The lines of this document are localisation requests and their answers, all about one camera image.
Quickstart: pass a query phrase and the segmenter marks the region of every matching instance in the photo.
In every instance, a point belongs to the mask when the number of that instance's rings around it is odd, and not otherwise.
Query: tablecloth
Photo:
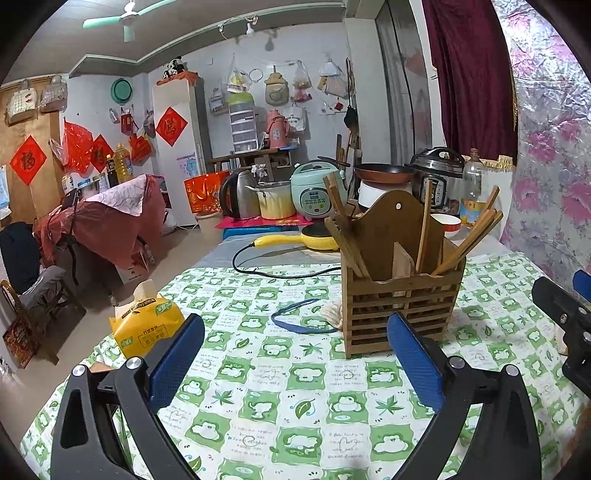
[[[293,275],[324,267],[261,269]],[[559,469],[587,399],[563,377],[553,323],[532,304],[531,286],[541,275],[522,254],[469,260],[442,348],[477,368],[518,366],[534,410],[546,479]],[[203,347],[171,405],[158,414],[202,480],[390,479],[434,414],[418,401],[393,353],[345,360],[341,333],[297,335],[270,321],[281,306],[317,298],[282,320],[324,326],[319,309],[340,296],[339,275],[275,280],[229,268],[193,268],[162,293],[206,324]],[[122,365],[111,336],[83,363],[96,360]],[[50,476],[51,430],[64,385],[20,445],[44,479]],[[444,476],[457,471],[478,412],[470,410]],[[122,432],[119,414],[115,423],[135,472],[151,478],[129,431]]]

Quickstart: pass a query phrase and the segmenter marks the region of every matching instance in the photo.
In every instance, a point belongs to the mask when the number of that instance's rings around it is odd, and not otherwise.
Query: screw
[[[135,370],[142,364],[142,359],[138,356],[133,356],[125,362],[125,366],[130,370]]]
[[[515,365],[507,365],[505,367],[505,371],[507,372],[508,375],[512,376],[512,377],[516,377],[517,375],[519,375],[519,369],[515,366]]]
[[[86,367],[84,365],[76,365],[72,369],[72,375],[74,375],[75,377],[81,377],[84,374],[85,370]]]
[[[452,366],[452,368],[457,368],[457,369],[461,369],[466,366],[466,362],[464,361],[464,359],[459,356],[451,357],[449,359],[449,364]]]

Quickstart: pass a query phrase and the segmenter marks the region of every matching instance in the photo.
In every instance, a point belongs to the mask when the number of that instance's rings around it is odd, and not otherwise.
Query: chopsticks
[[[357,241],[352,235],[349,218],[345,212],[345,206],[340,199],[337,182],[342,180],[337,177],[334,171],[332,171],[323,178],[323,181],[335,212],[335,218],[325,218],[324,225],[337,242],[341,253],[345,257],[346,262],[351,266],[355,275],[359,278],[371,278],[367,265],[361,256],[359,245],[357,245]]]
[[[501,221],[503,218],[503,212],[498,212],[494,208],[491,209],[495,199],[499,194],[499,187],[495,186],[492,189],[488,200],[485,203],[485,208],[478,217],[476,224],[464,239],[464,241],[457,247],[451,256],[444,258],[443,262],[433,271],[432,275],[441,275],[448,270],[452,270],[457,267],[458,263],[461,262],[470,251],[472,251],[484,237],[486,237],[491,230]]]
[[[423,270],[423,263],[425,262],[425,249],[427,246],[427,237],[429,235],[429,220],[431,217],[431,180],[427,180],[427,188],[425,190],[425,207],[423,210],[423,227],[421,228],[421,241],[418,245],[418,255],[416,263],[417,274]]]
[[[482,209],[482,212],[486,212],[487,210],[490,210],[492,207],[492,204],[495,203],[496,200],[496,196],[499,194],[499,187],[498,186],[494,186],[492,189],[491,194],[488,197],[488,200],[486,201],[484,208]]]

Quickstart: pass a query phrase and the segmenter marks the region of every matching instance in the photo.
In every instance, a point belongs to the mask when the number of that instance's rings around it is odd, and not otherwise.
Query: blue gripper pad
[[[437,413],[444,401],[441,374],[418,341],[415,332],[408,328],[399,315],[394,314],[388,319],[387,334],[388,342],[412,383],[418,399]]]
[[[203,345],[205,338],[203,319],[199,315],[191,314],[185,323],[188,325],[183,324],[182,331],[174,335],[171,339],[172,345],[168,347],[150,375],[148,404],[154,414],[159,409],[170,405]]]
[[[591,301],[591,275],[583,270],[576,272],[573,277],[573,288],[587,301]]]

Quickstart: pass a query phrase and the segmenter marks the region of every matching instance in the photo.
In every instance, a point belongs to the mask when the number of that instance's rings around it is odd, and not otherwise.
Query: chair
[[[63,268],[52,265],[43,270],[33,286],[21,295],[12,288],[8,280],[0,281],[0,290],[16,317],[26,323],[32,339],[47,352],[54,365],[57,365],[59,357],[44,340],[48,319],[57,320],[56,314],[71,304],[86,313],[86,309],[64,281],[65,276],[66,271]]]
[[[86,310],[64,281],[63,268],[52,265],[42,269],[39,244],[29,225],[17,222],[0,232],[0,251],[9,279],[0,281],[0,290],[16,318],[25,323],[29,340],[42,347],[56,365],[59,358],[44,341],[47,324],[67,305],[73,304],[83,313]]]

